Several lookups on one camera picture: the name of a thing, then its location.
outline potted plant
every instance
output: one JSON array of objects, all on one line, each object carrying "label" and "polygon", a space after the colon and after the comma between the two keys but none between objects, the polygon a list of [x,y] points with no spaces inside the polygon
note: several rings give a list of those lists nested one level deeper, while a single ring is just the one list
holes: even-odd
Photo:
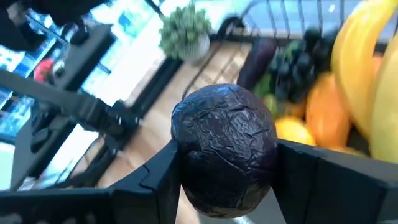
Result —
[{"label": "potted plant", "polygon": [[196,11],[194,4],[178,7],[169,17],[162,17],[160,48],[172,58],[197,62],[210,48],[211,22],[205,10]]}]

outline banana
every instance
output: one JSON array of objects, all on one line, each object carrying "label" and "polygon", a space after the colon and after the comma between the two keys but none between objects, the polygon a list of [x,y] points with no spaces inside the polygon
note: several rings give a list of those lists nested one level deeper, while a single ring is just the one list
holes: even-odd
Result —
[{"label": "banana", "polygon": [[339,31],[331,69],[362,135],[369,137],[374,96],[372,55],[379,34],[392,17],[398,0],[361,2]]},{"label": "banana", "polygon": [[371,155],[398,163],[398,35],[389,42],[375,83]]}]

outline small succulent plant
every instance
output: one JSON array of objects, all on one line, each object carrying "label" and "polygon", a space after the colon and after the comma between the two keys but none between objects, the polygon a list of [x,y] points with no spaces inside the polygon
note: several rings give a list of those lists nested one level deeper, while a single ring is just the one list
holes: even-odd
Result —
[{"label": "small succulent plant", "polygon": [[169,17],[163,17],[160,48],[172,58],[181,58],[187,46],[195,45],[202,35],[211,31],[205,10],[197,11],[194,4],[178,7]]}]

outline red object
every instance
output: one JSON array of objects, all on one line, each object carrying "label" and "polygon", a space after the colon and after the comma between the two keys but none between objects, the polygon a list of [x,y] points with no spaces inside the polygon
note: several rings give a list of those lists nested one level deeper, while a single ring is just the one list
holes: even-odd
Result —
[{"label": "red object", "polygon": [[53,59],[44,59],[36,67],[33,72],[34,80],[38,82],[46,82],[49,73],[52,73],[52,68],[55,61]]}]

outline wooden surface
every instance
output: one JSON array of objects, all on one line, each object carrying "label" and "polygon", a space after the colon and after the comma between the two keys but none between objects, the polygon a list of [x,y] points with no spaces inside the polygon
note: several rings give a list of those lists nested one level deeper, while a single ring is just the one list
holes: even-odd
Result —
[{"label": "wooden surface", "polygon": [[[219,43],[212,45],[208,57],[211,55]],[[218,53],[213,57],[207,69],[203,71],[202,76],[198,78],[191,88],[197,88],[216,83],[231,83],[237,77],[239,67],[250,49],[250,46],[239,44],[223,44]],[[229,58],[235,55],[232,65],[229,64]],[[193,77],[198,73],[201,64],[184,64],[175,74],[172,81],[168,84],[163,93],[159,96],[151,110],[143,120],[142,126],[131,139],[131,142],[119,154],[108,170],[104,173],[97,187],[108,187],[119,179],[122,179],[132,171],[143,165],[154,154],[161,150],[170,140],[170,115],[174,106],[182,99],[182,94]],[[131,105],[147,81],[152,77],[155,70],[148,71],[137,89],[132,91],[130,97],[126,100],[127,105]],[[94,158],[98,149],[103,145],[103,140],[99,139],[93,147],[86,153],[86,156],[79,162],[75,172],[84,170],[87,164]],[[180,203],[177,212],[176,223],[181,224],[199,224],[197,212],[193,209],[187,200],[183,190],[181,191]]]}]

